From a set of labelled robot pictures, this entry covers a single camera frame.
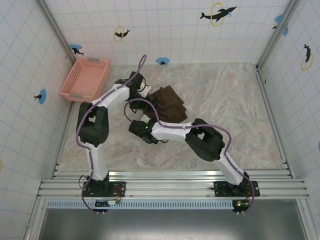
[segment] marble floor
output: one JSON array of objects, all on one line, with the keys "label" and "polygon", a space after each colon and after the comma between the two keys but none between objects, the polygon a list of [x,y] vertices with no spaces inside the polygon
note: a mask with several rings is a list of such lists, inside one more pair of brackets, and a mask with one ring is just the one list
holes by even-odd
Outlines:
[{"label": "marble floor", "polygon": [[[112,66],[108,91],[118,79],[127,79],[137,66]],[[249,63],[146,65],[140,73],[151,92],[171,85],[184,101],[187,120],[201,118],[230,131],[229,153],[243,169],[277,169],[280,154],[255,76]],[[196,156],[185,142],[169,141],[147,144],[128,132],[130,122],[124,117],[125,103],[109,112],[109,137],[104,143],[106,165],[111,171],[134,170],[216,170],[212,162]],[[75,104],[60,160],[60,171],[86,171],[86,152],[77,146],[76,125],[79,103]],[[130,109],[131,119],[139,120]]]}]

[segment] white tiled wall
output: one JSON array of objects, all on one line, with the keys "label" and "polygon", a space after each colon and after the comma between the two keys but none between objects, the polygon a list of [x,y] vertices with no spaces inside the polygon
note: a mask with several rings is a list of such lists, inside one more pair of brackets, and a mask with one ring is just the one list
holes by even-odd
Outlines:
[{"label": "white tiled wall", "polygon": [[[302,0],[263,69],[266,90],[284,142],[289,165],[305,178],[320,217],[320,1]],[[313,55],[306,65],[304,44]]]},{"label": "white tiled wall", "polygon": [[[86,57],[106,58],[112,64],[137,64],[143,54],[149,64],[159,57],[171,63],[257,64],[275,31],[275,18],[289,0],[221,0],[225,9],[237,7],[221,26],[199,19],[201,12],[211,14],[215,0],[46,2],[67,41],[81,45]],[[220,8],[216,5],[213,15]],[[114,40],[118,26],[131,30],[121,42]]]},{"label": "white tiled wall", "polygon": [[[34,0],[0,1],[0,239],[25,233],[54,163],[69,104],[68,61]],[[34,100],[46,89],[44,104]]]}]

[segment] gray floor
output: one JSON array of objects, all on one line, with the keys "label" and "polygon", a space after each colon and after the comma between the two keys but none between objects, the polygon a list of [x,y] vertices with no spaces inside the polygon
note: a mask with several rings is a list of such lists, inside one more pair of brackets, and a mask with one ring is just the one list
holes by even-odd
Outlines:
[{"label": "gray floor", "polygon": [[[136,66],[114,66],[104,92],[118,79],[126,79]],[[146,65],[141,74],[151,92],[171,85],[185,102],[187,120],[201,118],[230,131],[230,155],[244,169],[278,169],[281,158],[255,76],[249,63]],[[112,171],[130,170],[216,170],[199,159],[185,142],[146,144],[128,132],[124,103],[109,113],[110,133],[104,143],[106,164]],[[75,141],[79,103],[75,105],[60,171],[86,171],[85,151]],[[140,119],[141,112],[131,119]]]},{"label": "gray floor", "polygon": [[294,200],[257,200],[231,210],[49,209],[41,240],[304,240]]}]

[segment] plastic basket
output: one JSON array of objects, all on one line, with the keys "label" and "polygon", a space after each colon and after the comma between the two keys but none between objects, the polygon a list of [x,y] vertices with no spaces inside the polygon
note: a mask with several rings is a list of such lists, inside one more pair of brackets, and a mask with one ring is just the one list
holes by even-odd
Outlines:
[{"label": "plastic basket", "polygon": [[69,101],[92,102],[101,96],[109,73],[109,61],[106,59],[78,58],[60,94]]}]

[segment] brown towel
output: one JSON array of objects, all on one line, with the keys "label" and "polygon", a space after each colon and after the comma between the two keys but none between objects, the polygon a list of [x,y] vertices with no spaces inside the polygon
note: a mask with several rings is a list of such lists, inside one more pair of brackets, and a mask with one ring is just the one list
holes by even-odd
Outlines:
[{"label": "brown towel", "polygon": [[[184,101],[181,100],[171,86],[161,87],[149,97],[155,100],[156,110],[161,121],[178,124],[187,118],[187,109],[183,106]],[[154,120],[156,119],[153,110],[144,110],[143,113]]]}]

